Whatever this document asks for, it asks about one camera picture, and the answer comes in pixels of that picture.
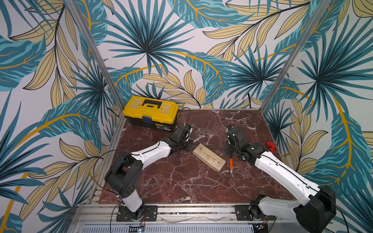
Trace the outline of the orange black claw hammer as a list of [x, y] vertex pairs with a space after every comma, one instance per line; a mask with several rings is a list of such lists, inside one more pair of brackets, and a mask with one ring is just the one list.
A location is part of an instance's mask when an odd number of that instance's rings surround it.
[[233, 174], [233, 157], [230, 157], [229, 158], [229, 164], [228, 164], [228, 168], [229, 168], [229, 172], [230, 172], [230, 175], [231, 175], [231, 178], [234, 178], [234, 174]]

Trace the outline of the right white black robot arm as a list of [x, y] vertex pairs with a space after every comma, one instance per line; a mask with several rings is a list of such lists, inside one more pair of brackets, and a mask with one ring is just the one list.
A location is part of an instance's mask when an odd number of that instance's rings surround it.
[[295, 198], [294, 201], [260, 195], [248, 206], [236, 206], [243, 220], [264, 220], [269, 216], [298, 222], [309, 233], [321, 233], [337, 213], [336, 193], [328, 185], [319, 186], [285, 165], [266, 147], [249, 143], [240, 129], [226, 128], [228, 141], [224, 148], [229, 156], [270, 175]]

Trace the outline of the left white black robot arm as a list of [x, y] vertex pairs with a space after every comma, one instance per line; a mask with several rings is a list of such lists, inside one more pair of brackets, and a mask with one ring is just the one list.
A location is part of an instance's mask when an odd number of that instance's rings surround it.
[[105, 182], [120, 197], [131, 220], [145, 217], [145, 206], [137, 192], [142, 171], [160, 159], [187, 150], [191, 145], [189, 136], [190, 132], [179, 136], [171, 134], [143, 150], [132, 153], [124, 151], [112, 163], [105, 175]]

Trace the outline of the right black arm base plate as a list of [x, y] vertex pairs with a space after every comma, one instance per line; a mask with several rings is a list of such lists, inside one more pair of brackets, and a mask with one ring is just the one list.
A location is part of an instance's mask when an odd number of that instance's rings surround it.
[[267, 221], [275, 220], [275, 216], [266, 216], [256, 206], [250, 204], [235, 205], [235, 214], [237, 221]]

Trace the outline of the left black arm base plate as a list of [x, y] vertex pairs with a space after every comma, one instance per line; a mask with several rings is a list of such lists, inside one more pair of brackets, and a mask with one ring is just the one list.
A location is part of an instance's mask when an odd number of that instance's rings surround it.
[[116, 217], [117, 222], [148, 221], [155, 222], [158, 213], [157, 205], [142, 205], [136, 212], [131, 212], [126, 206], [120, 206]]

